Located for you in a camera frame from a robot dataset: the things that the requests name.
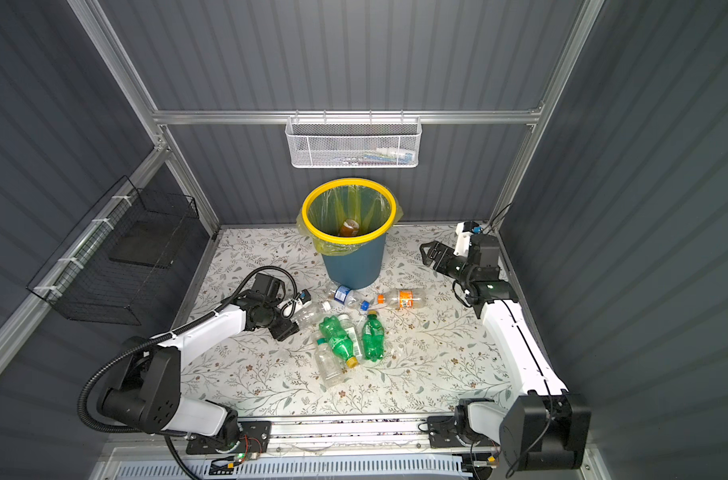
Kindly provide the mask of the large clear crushed bottle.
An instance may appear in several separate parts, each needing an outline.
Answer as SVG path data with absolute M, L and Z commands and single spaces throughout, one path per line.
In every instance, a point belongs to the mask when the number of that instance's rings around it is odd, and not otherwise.
M 301 330 L 315 328 L 332 312 L 332 305 L 328 301 L 310 301 L 294 313 L 292 321 L 297 323 Z

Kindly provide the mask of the green bottle yellow cap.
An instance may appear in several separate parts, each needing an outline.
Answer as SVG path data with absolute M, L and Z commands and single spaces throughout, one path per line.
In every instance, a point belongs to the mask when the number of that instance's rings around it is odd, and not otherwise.
M 354 342 L 348 335 L 348 332 L 342 327 L 340 320 L 336 316 L 325 317 L 319 324 L 319 330 L 330 345 L 333 353 L 340 358 L 349 369 L 359 365 L 355 354 Z

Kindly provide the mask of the clear bottle orange label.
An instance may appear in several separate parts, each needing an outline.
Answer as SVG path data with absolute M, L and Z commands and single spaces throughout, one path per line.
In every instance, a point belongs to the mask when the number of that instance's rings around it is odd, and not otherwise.
M 374 307 L 381 309 L 418 309 L 426 305 L 424 291 L 420 289 L 392 289 L 375 296 Z

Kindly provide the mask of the clear bottle blue label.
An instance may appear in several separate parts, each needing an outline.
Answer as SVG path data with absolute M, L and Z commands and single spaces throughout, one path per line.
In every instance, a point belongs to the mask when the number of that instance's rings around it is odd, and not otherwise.
M 371 308 L 371 302 L 365 298 L 362 292 L 345 285 L 333 284 L 328 288 L 328 293 L 328 298 L 334 306 L 363 312 L 367 312 Z

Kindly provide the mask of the clear bottle green label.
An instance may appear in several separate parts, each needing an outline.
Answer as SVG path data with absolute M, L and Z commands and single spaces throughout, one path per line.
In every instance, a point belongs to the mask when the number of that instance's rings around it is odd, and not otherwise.
M 360 364 L 359 357 L 356 353 L 355 342 L 354 347 L 355 354 Z M 314 358 L 316 360 L 320 378 L 326 388 L 332 388 L 333 386 L 342 383 L 346 372 L 357 367 L 349 369 L 345 363 L 333 353 L 330 345 L 324 337 L 320 337 L 317 340 Z

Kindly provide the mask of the brown tea bottle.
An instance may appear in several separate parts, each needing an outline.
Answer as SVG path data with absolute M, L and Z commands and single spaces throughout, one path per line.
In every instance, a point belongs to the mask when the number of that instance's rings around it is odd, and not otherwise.
M 344 238 L 356 237 L 359 235 L 360 224 L 352 219 L 346 219 L 339 230 L 339 236 Z

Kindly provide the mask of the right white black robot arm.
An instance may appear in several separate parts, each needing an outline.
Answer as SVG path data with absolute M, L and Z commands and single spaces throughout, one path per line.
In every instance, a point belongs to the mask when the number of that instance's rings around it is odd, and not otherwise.
M 508 409 L 492 399 L 462 399 L 452 416 L 428 418 L 432 447 L 493 445 L 508 476 L 579 468 L 592 412 L 558 377 L 531 333 L 518 294 L 501 276 L 498 238 L 462 229 L 455 246 L 432 241 L 420 253 L 425 266 L 452 279 L 456 298 L 496 340 L 515 398 Z

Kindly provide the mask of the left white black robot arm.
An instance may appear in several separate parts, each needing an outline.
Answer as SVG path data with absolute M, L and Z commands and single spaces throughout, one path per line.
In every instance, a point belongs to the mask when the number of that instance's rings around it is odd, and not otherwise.
M 79 415 L 89 425 L 87 399 L 91 389 L 103 385 L 96 402 L 100 415 L 120 431 L 186 435 L 189 446 L 229 451 L 246 448 L 249 434 L 236 411 L 182 392 L 182 370 L 217 344 L 243 332 L 266 329 L 277 341 L 299 330 L 295 315 L 311 301 L 293 278 L 274 277 L 274 268 L 251 272 L 213 310 L 184 326 L 150 339 L 136 337 L 127 349 L 102 367 L 79 397 Z

